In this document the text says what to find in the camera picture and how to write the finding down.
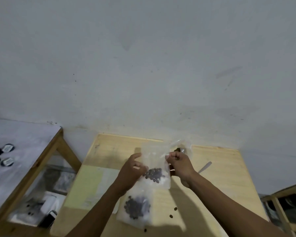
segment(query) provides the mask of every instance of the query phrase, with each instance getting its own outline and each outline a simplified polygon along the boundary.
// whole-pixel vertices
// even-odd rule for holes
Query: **hand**
[[[141,153],[136,153],[130,156],[121,168],[117,178],[111,185],[118,195],[125,195],[126,191],[134,186],[136,181],[148,171],[148,166],[144,166],[142,163],[135,161],[136,158],[140,157]]]
[[[180,177],[181,183],[189,188],[190,186],[188,183],[191,181],[192,176],[197,173],[194,170],[189,157],[182,152],[174,151],[170,152],[169,155],[166,155],[166,160],[170,164],[170,175]]]

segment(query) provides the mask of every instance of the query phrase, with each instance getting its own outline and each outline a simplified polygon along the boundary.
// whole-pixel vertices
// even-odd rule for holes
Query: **white tabletop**
[[[10,167],[0,165],[0,207],[59,130],[55,125],[0,120],[0,148],[8,143],[15,146],[0,155],[1,160],[14,160]]]

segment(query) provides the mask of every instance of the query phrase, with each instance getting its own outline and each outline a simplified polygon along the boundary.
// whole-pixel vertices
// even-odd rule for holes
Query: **ziplock bag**
[[[180,152],[186,154],[190,159],[192,159],[192,143],[189,139],[181,139],[176,137],[170,142],[170,151],[175,151],[180,148]]]
[[[170,168],[165,156],[170,152],[169,143],[147,142],[141,146],[141,159],[149,170],[143,174],[139,182],[154,189],[170,189]]]
[[[151,224],[153,189],[137,182],[121,201],[116,219],[133,227],[144,229]]]

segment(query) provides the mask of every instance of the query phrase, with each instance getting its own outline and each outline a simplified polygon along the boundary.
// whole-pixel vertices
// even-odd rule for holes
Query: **right arm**
[[[275,225],[233,201],[198,174],[187,155],[171,152],[166,160],[170,169],[174,169],[171,175],[180,177],[183,185],[198,196],[229,236],[288,237]]]

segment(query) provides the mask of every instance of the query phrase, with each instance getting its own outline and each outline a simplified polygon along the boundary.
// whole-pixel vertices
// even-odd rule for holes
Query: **table top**
[[[24,178],[53,137],[59,126],[0,120],[0,148],[13,144],[15,149],[0,155],[0,159],[12,158],[10,167],[0,165],[0,207]]]
[[[140,151],[141,144],[149,140],[120,135],[100,134],[89,149],[73,184],[84,176],[84,166],[120,169],[126,159]],[[237,150],[193,146],[192,164],[200,170],[209,161],[212,165],[202,176],[212,182],[230,198],[267,220],[246,165]],[[52,236],[65,236],[88,210],[66,206],[66,201],[51,228]],[[152,203],[152,226],[147,232],[116,220],[111,215],[102,236],[227,236],[215,218],[198,197],[185,188],[178,177],[172,177],[170,190],[156,190]]]

